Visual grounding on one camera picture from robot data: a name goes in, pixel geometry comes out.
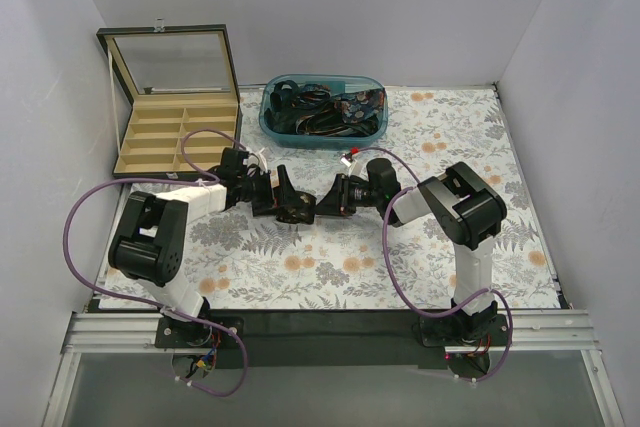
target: robotic arm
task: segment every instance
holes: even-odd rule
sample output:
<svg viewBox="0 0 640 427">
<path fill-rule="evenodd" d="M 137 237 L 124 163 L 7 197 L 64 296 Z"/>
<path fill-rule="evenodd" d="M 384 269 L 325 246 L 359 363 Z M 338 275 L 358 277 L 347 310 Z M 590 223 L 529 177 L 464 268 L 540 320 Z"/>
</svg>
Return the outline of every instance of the robotic arm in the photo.
<svg viewBox="0 0 640 427">
<path fill-rule="evenodd" d="M 181 269 L 187 223 L 238 202 L 251 202 L 254 216 L 273 215 L 284 223 L 312 224 L 315 215 L 349 217 L 357 207 L 375 207 L 384 217 L 389 202 L 401 190 L 391 162 L 384 158 L 367 163 L 368 180 L 336 175 L 329 193 L 317 204 L 313 195 L 294 189 L 283 165 L 277 169 L 278 185 L 272 187 L 269 172 L 251 163 L 246 151 L 226 148 L 212 172 L 220 184 L 157 195 L 132 193 L 109 249 L 109 264 L 167 305 L 164 314 L 169 317 L 172 309 L 203 318 L 209 311 L 207 300 L 190 286 Z M 399 227 L 429 213 L 454 243 L 457 284 L 452 305 L 491 288 L 491 253 L 507 214 L 500 196 L 460 162 L 400 197 L 390 223 Z M 495 320 L 497 303 L 493 294 L 486 293 L 457 314 L 455 328 L 446 335 L 478 339 Z M 184 323 L 181 318 L 175 320 Z"/>
</svg>

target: floral mat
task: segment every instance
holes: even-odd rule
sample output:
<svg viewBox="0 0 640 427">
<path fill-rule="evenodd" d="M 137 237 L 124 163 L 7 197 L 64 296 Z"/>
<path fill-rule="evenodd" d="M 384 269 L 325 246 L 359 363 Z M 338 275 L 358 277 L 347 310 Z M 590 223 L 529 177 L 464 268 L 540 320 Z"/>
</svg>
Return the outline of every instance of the floral mat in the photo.
<svg viewBox="0 0 640 427">
<path fill-rule="evenodd" d="M 420 178 L 439 175 L 460 160 L 502 196 L 508 216 L 493 253 L 494 284 L 515 308 L 557 308 L 558 298 L 531 201 L 518 170 L 494 92 L 390 89 L 389 126 L 377 145 L 402 157 Z M 285 164 L 293 185 L 321 198 L 336 173 L 345 172 L 332 151 L 284 149 L 258 125 L 262 93 L 242 93 L 242 142 L 265 148 L 272 170 Z M 375 152 L 360 154 L 373 158 Z M 396 165 L 403 186 L 411 177 Z M 164 186 L 145 185 L 149 192 Z M 314 225 L 254 219 L 248 204 L 188 226 L 183 268 L 214 309 L 395 309 L 396 295 L 382 258 L 382 221 L 375 209 L 348 220 L 316 218 Z M 433 216 L 389 235 L 400 284 L 414 303 L 447 308 L 456 285 L 454 255 Z M 105 287 L 146 296 L 137 283 L 108 269 Z M 103 298 L 101 308 L 144 307 Z"/>
</svg>

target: white backdrop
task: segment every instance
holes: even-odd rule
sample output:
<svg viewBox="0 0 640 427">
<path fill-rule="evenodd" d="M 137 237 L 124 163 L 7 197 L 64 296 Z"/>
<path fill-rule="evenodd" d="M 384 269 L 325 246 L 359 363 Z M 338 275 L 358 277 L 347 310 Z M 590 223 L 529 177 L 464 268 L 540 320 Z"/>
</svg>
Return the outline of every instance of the white backdrop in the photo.
<svg viewBox="0 0 640 427">
<path fill-rule="evenodd" d="M 499 84 L 560 281 L 640 425 L 640 2 L 543 0 Z"/>
<path fill-rule="evenodd" d="M 94 0 L 110 27 L 226 23 L 240 83 L 292 72 L 394 85 L 500 79 L 540 0 Z"/>
<path fill-rule="evenodd" d="M 0 12 L 0 425 L 36 426 L 71 311 L 91 295 L 64 264 L 62 226 L 73 202 L 111 177 L 116 149 L 91 0 L 0 0 Z M 72 231 L 90 278 L 117 191 L 97 197 Z"/>
</svg>

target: glass panel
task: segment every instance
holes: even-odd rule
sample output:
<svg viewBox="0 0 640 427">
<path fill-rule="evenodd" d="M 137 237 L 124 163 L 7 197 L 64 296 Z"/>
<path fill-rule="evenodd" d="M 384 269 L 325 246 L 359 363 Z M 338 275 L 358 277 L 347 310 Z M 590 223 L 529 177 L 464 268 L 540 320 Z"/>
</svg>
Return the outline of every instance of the glass panel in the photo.
<svg viewBox="0 0 640 427">
<path fill-rule="evenodd" d="M 230 90 L 222 33 L 116 37 L 139 94 Z"/>
<path fill-rule="evenodd" d="M 513 352 L 476 386 L 410 366 L 253 368 L 230 399 L 172 381 L 170 362 L 83 354 L 65 425 L 604 425 L 580 352 Z M 204 382 L 224 389 L 238 374 Z"/>
</svg>

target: translucent blue bin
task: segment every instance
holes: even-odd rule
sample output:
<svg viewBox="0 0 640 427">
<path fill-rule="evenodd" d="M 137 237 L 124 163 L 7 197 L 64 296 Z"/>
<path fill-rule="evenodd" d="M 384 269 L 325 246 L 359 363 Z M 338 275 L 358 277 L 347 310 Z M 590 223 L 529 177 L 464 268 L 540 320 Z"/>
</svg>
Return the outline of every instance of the translucent blue bin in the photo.
<svg viewBox="0 0 640 427">
<path fill-rule="evenodd" d="M 349 150 L 352 147 L 366 147 L 384 135 L 387 130 L 389 120 L 389 106 L 385 98 L 384 108 L 378 114 L 380 128 L 368 137 L 324 137 L 319 135 L 293 135 L 278 134 L 269 127 L 264 120 L 264 114 L 271 107 L 271 93 L 275 85 L 284 80 L 292 80 L 299 86 L 304 84 L 326 84 L 331 88 L 331 94 L 343 94 L 361 92 L 363 90 L 383 88 L 379 82 L 368 77 L 349 77 L 345 75 L 313 75 L 313 74 L 291 74 L 276 77 L 267 84 L 262 94 L 262 105 L 260 106 L 260 128 L 282 147 L 294 149 L 325 149 L 325 150 Z"/>
</svg>

